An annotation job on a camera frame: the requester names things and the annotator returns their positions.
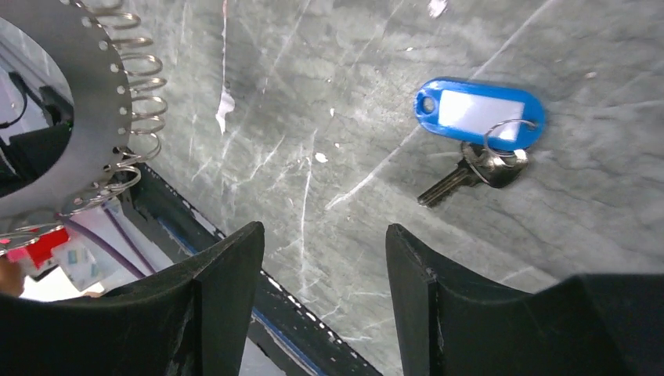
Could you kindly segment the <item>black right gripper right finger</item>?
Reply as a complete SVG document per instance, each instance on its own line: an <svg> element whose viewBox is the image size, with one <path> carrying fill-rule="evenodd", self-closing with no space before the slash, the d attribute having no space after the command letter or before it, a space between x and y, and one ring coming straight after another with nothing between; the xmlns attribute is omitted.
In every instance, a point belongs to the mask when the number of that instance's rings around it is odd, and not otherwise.
<svg viewBox="0 0 664 376"><path fill-rule="evenodd" d="M578 274L530 294L392 224L385 238L407 375L660 375L663 277Z"/></svg>

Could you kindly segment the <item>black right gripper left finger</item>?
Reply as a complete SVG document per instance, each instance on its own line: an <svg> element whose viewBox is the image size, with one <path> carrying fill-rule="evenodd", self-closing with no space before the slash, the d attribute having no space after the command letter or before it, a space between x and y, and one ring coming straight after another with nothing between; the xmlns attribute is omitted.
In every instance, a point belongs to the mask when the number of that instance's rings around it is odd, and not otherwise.
<svg viewBox="0 0 664 376"><path fill-rule="evenodd" d="M4 375L196 375L175 303L153 274L98 298L1 298Z"/></svg>

